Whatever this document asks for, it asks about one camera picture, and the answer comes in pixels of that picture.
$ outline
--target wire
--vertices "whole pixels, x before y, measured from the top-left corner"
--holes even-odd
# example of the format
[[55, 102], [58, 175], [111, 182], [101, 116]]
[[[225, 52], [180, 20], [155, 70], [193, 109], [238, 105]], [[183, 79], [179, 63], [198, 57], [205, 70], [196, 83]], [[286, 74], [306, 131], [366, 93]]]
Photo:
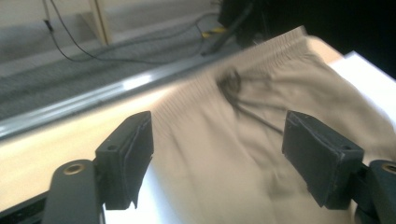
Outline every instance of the wire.
[[[156, 40], [164, 40], [164, 39], [168, 39], [168, 38], [173, 38], [173, 37], [176, 37], [176, 36], [185, 34], [185, 33], [188, 32], [191, 28], [196, 27], [197, 30], [198, 30], [199, 33], [200, 33], [200, 43], [199, 43], [199, 46], [198, 46], [198, 48], [197, 48], [193, 53], [188, 54], [188, 55], [185, 55], [185, 56], [183, 56], [183, 57], [181, 57], [181, 58], [191, 57], [191, 56], [193, 56], [193, 55], [198, 54], [198, 53], [201, 51], [202, 46], [203, 46], [203, 44], [204, 44], [204, 38], [203, 38], [202, 35], [201, 35], [202, 30], [201, 30], [201, 28], [199, 27], [199, 22], [201, 22], [201, 21], [202, 21], [204, 18], [206, 18], [206, 17], [218, 15], [217, 13], [206, 13], [205, 15], [203, 15], [203, 16], [201, 16], [200, 18], [198, 18], [197, 20], [195, 20], [195, 22], [192, 23], [191, 25], [187, 26], [186, 28], [184, 28], [184, 29], [182, 29], [182, 30], [180, 30], [180, 31], [178, 31], [178, 32], [176, 32], [176, 33], [174, 33], [174, 34], [166, 35], [166, 36], [153, 37], [153, 38], [147, 38], [147, 39], [137, 39], [137, 40], [134, 41], [134, 42], [128, 42], [128, 43], [125, 43], [125, 44], [118, 45], [116, 48], [104, 49], [104, 50], [100, 51], [99, 53], [93, 55], [93, 54], [90, 54], [87, 50], [83, 49], [83, 48], [77, 43], [76, 39], [71, 35], [70, 31], [68, 30], [67, 26], [65, 25], [64, 20], [63, 20], [63, 18], [62, 18], [62, 16], [61, 16], [61, 13], [59, 12], [59, 10], [58, 10], [58, 8], [56, 7], [55, 3], [53, 2], [53, 0], [50, 0], [50, 2], [51, 2], [51, 4], [52, 4], [53, 8], [55, 9], [55, 12], [56, 12], [56, 14], [57, 14], [57, 16], [58, 16], [59, 21], [61, 22], [63, 28], [66, 30], [66, 32], [67, 32], [67, 34], [69, 35], [69, 37], [70, 37], [70, 39], [72, 40], [72, 42], [73, 42], [73, 43], [75, 44], [75, 46], [78, 47], [82, 52], [84, 52], [87, 56], [89, 56], [88, 58], [85, 58], [85, 59], [73, 59], [73, 58], [67, 56], [67, 55], [62, 51], [62, 49], [60, 48], [60, 46], [59, 46], [59, 44], [58, 44], [58, 42], [57, 42], [57, 40], [56, 40], [56, 38], [55, 38], [53, 32], [50, 31], [50, 32], [49, 32], [49, 33], [50, 33], [50, 36], [51, 36], [51, 38], [52, 38], [52, 40], [53, 40], [53, 42], [54, 42], [56, 48], [61, 52], [61, 54], [62, 54], [67, 60], [69, 60], [69, 61], [71, 61], [71, 62], [75, 62], [75, 63], [85, 63], [85, 62], [90, 61], [90, 60], [92, 60], [92, 59], [95, 59], [95, 60], [98, 60], [98, 61], [102, 61], [102, 62], [124, 62], [124, 63], [130, 63], [130, 62], [132, 62], [132, 63], [149, 63], [149, 64], [172, 63], [172, 62], [177, 61], [178, 59], [174, 59], [174, 60], [172, 60], [172, 61], [167, 61], [167, 62], [153, 62], [153, 61], [144, 61], [144, 60], [129, 59], [129, 58], [128, 58], [128, 59], [108, 59], [108, 58], [99, 58], [99, 56], [100, 56], [100, 55], [103, 55], [103, 54], [106, 54], [106, 53], [109, 53], [110, 51], [115, 50], [115, 49], [118, 49], [118, 48], [121, 48], [121, 47], [126, 47], [126, 46], [130, 46], [130, 45], [134, 45], [134, 44], [140, 44], [140, 43], [151, 42], [151, 41], [156, 41]], [[49, 14], [49, 9], [48, 9], [46, 0], [43, 0], [43, 4], [44, 4], [44, 9], [45, 9], [45, 11], [46, 11], [47, 19], [48, 19], [48, 21], [50, 22], [50, 14]]]

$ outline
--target cloth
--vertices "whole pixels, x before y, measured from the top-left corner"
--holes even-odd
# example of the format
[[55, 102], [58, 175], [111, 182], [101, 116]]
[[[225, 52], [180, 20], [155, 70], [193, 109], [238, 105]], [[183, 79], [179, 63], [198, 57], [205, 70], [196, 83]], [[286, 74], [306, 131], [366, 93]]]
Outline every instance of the cloth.
[[302, 28], [213, 64], [152, 110], [153, 167], [183, 223], [352, 223], [320, 208], [281, 152], [287, 110], [396, 159], [395, 133]]

